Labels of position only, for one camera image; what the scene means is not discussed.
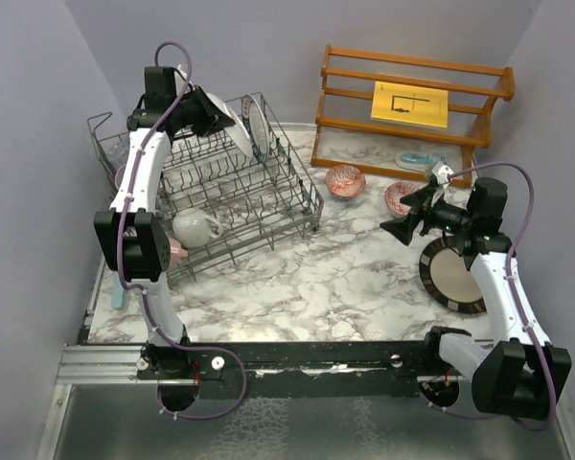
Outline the white plate red characters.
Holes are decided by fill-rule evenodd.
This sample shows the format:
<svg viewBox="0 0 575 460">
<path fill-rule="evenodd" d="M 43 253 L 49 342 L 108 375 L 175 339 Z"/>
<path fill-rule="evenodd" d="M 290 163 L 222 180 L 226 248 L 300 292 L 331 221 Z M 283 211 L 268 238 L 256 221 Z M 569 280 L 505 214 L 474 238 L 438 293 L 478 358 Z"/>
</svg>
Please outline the white plate red characters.
<svg viewBox="0 0 575 460">
<path fill-rule="evenodd" d="M 226 115 L 231 120 L 231 122 L 226 127 L 224 127 L 223 130 L 243 155 L 252 158 L 253 148 L 251 144 L 251 138 L 239 115 L 231 106 L 227 105 L 222 99 L 218 98 L 212 93 L 207 93 L 206 96 L 224 115 Z"/>
</svg>

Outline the green rimmed white plate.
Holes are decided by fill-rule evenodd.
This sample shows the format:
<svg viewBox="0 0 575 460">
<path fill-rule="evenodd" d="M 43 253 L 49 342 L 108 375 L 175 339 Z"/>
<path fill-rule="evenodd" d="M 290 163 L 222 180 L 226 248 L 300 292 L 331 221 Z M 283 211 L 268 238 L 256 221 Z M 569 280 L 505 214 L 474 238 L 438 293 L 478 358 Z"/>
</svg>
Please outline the green rimmed white plate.
<svg viewBox="0 0 575 460">
<path fill-rule="evenodd" d="M 269 126 L 252 95 L 246 94 L 241 98 L 241 119 L 250 136 L 254 158 L 265 163 L 270 152 Z"/>
</svg>

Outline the dark rimmed beige plate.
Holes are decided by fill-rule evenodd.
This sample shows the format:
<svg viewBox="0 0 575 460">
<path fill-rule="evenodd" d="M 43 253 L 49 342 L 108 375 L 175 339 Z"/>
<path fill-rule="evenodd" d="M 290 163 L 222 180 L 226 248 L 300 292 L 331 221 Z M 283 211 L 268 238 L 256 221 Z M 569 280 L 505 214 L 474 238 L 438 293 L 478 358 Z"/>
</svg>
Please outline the dark rimmed beige plate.
<svg viewBox="0 0 575 460">
<path fill-rule="evenodd" d="M 438 238 L 424 248 L 419 275 L 425 290 L 442 307 L 464 315 L 486 311 L 480 288 L 457 254 L 453 236 Z"/>
</svg>

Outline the white speckled mug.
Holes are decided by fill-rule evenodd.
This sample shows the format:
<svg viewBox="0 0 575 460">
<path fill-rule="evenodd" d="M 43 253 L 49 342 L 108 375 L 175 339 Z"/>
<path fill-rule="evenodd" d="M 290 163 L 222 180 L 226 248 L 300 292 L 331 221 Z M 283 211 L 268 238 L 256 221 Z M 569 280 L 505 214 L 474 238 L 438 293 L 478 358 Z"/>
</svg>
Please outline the white speckled mug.
<svg viewBox="0 0 575 460">
<path fill-rule="evenodd" d="M 179 211 L 172 220 L 172 231 L 188 250 L 205 246 L 223 235 L 221 223 L 197 208 Z"/>
</svg>

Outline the pink mug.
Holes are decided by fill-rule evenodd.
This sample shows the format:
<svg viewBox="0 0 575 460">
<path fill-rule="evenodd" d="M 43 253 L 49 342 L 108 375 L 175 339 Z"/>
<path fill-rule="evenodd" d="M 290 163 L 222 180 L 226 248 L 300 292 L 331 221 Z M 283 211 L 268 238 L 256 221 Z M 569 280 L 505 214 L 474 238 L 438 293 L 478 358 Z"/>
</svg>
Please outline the pink mug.
<svg viewBox="0 0 575 460">
<path fill-rule="evenodd" d="M 171 237 L 168 237 L 170 244 L 170 262 L 168 270 L 174 269 L 181 264 L 184 259 L 188 258 L 188 251 L 181 246 L 181 243 Z"/>
</svg>

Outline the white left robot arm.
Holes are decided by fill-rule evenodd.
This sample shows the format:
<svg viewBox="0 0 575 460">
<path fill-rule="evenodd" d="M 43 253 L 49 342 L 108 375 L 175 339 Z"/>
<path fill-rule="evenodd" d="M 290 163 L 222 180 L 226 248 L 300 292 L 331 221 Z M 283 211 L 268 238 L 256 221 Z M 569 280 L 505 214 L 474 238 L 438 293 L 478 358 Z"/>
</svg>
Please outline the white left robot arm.
<svg viewBox="0 0 575 460">
<path fill-rule="evenodd" d="M 189 82 L 177 84 L 181 75 L 168 66 L 145 69 L 145 92 L 126 120 L 130 151 L 121 185 L 108 210 L 94 217 L 105 261 L 143 312 L 142 359 L 149 371 L 175 379 L 190 372 L 193 356 L 167 279 L 171 245 L 155 211 L 160 179 L 179 131 L 207 137 L 237 124 L 223 101 Z"/>
</svg>

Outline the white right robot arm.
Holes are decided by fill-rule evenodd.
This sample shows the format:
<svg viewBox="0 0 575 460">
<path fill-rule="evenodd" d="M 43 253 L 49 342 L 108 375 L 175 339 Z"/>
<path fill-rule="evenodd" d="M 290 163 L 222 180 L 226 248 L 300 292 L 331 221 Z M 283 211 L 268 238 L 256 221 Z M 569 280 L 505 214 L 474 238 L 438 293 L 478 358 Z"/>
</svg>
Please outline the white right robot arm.
<svg viewBox="0 0 575 460">
<path fill-rule="evenodd" d="M 494 178 L 476 179 L 466 207 L 445 202 L 436 180 L 402 198 L 406 216 L 380 228 L 404 245 L 414 233 L 431 229 L 448 234 L 478 286 L 493 332 L 485 350 L 472 336 L 453 328 L 432 328 L 421 351 L 423 367 L 433 375 L 452 368 L 471 385 L 481 413 L 551 422 L 572 360 L 552 345 L 530 308 L 518 276 L 515 243 L 500 230 L 507 186 Z"/>
</svg>

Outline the clear octagonal glass tumbler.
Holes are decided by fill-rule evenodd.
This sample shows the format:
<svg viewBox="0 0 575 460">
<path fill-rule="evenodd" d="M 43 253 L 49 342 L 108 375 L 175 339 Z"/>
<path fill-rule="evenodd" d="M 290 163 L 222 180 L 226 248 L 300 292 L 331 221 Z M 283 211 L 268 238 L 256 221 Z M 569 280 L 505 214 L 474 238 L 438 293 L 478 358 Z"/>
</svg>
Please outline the clear octagonal glass tumbler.
<svg viewBox="0 0 575 460">
<path fill-rule="evenodd" d="M 123 167 L 127 163 L 129 155 L 129 141 L 124 139 L 114 144 L 107 152 L 107 161 L 116 169 Z"/>
</svg>

